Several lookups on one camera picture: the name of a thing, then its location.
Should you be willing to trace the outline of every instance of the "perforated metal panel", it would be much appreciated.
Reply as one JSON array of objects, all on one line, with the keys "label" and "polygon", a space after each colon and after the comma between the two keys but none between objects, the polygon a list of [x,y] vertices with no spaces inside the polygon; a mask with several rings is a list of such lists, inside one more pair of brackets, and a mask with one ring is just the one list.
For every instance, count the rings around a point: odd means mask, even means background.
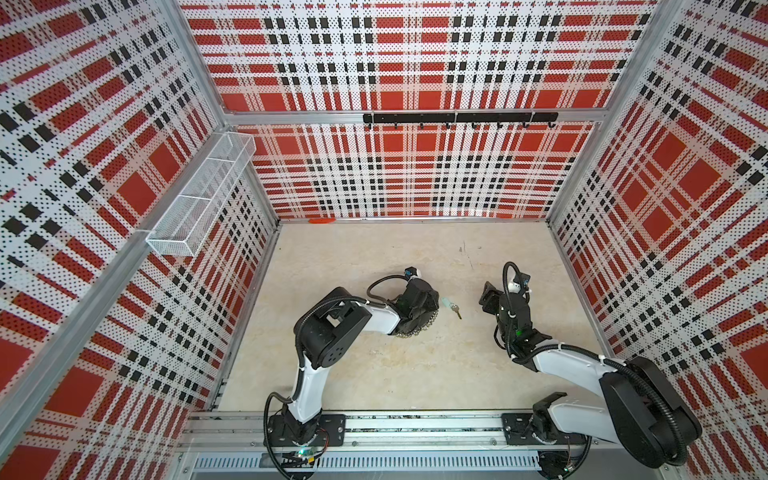
[{"label": "perforated metal panel", "polygon": [[144,261],[0,477],[163,478],[188,412],[213,400],[266,246],[255,202],[239,180],[197,257]]},{"label": "perforated metal panel", "polygon": [[282,218],[544,218],[591,132],[584,123],[287,125],[252,133]]},{"label": "perforated metal panel", "polygon": [[615,353],[704,427],[694,478],[765,478],[768,5],[685,2],[556,225]]},{"label": "perforated metal panel", "polygon": [[[207,139],[154,0],[0,2],[5,394]],[[0,478],[162,478],[208,401],[267,230],[238,181],[204,253],[149,256]]]},{"label": "perforated metal panel", "polygon": [[0,23],[4,395],[212,127],[153,2],[3,4]]},{"label": "perforated metal panel", "polygon": [[605,105],[656,1],[181,0],[232,111]]}]

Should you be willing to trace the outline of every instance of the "metal grate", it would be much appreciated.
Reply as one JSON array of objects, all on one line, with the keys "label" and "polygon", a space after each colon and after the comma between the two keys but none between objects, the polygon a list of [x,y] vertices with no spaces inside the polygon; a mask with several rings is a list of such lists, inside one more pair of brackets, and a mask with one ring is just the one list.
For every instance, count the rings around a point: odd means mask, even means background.
[{"label": "metal grate", "polygon": [[[254,472],[266,453],[201,454],[198,472]],[[328,452],[316,467],[322,472],[413,472],[539,470],[538,453],[531,451],[483,452]]]}]

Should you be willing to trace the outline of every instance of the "marble floor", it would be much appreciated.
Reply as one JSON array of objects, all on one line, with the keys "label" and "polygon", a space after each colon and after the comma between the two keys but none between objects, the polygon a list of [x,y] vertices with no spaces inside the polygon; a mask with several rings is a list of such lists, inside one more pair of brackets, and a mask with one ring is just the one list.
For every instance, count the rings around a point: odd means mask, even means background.
[{"label": "marble floor", "polygon": [[[329,375],[325,410],[529,409],[552,392],[576,393],[563,379],[513,364],[495,345],[495,319],[478,300],[486,280],[501,288],[508,260],[531,275],[534,326],[599,352],[545,223],[283,225],[220,410],[260,412],[269,392],[288,396],[293,324],[334,287],[365,296],[370,283],[408,266],[459,305],[463,319],[441,305],[417,336],[362,333]],[[393,298],[403,288],[390,280],[375,292]]]}]

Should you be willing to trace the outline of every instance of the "wire mesh basket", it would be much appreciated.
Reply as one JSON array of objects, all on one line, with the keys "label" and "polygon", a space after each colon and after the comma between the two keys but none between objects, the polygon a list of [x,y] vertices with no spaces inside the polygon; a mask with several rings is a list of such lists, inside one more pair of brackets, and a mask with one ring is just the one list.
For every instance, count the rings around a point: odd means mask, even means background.
[{"label": "wire mesh basket", "polygon": [[159,255],[195,257],[256,152],[253,136],[227,132],[157,222],[147,242]]}]

